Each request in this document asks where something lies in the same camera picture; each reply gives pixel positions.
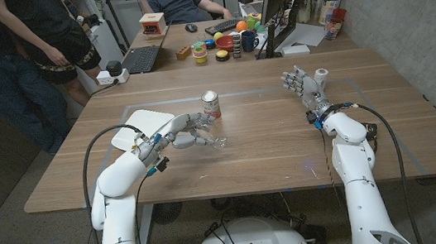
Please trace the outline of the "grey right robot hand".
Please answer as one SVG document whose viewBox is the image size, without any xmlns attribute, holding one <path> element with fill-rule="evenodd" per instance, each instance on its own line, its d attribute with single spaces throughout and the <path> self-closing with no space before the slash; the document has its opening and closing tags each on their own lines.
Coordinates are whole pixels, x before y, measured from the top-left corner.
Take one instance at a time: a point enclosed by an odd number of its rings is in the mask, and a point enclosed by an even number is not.
<svg viewBox="0 0 436 244">
<path fill-rule="evenodd" d="M 292 72 L 284 72 L 280 79 L 284 87 L 294 91 L 301 99 L 302 104 L 316 115 L 321 115 L 332 106 L 321 86 L 317 84 L 313 77 L 310 77 L 297 66 Z"/>
</svg>

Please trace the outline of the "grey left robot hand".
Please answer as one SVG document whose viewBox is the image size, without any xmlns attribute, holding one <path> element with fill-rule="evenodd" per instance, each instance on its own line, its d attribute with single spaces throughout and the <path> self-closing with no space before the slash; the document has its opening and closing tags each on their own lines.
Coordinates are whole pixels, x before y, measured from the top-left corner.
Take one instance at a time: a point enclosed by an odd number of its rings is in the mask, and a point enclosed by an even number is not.
<svg viewBox="0 0 436 244">
<path fill-rule="evenodd" d="M 184 113 L 170 119 L 169 122 L 154 132 L 153 137 L 160 134 L 175 149 L 186 149 L 186 147 L 192 145 L 212 146 L 214 139 L 202 138 L 198 133 L 198 129 L 209 132 L 208 126 L 211 126 L 214 120 L 215 117 L 206 113 Z"/>
</svg>

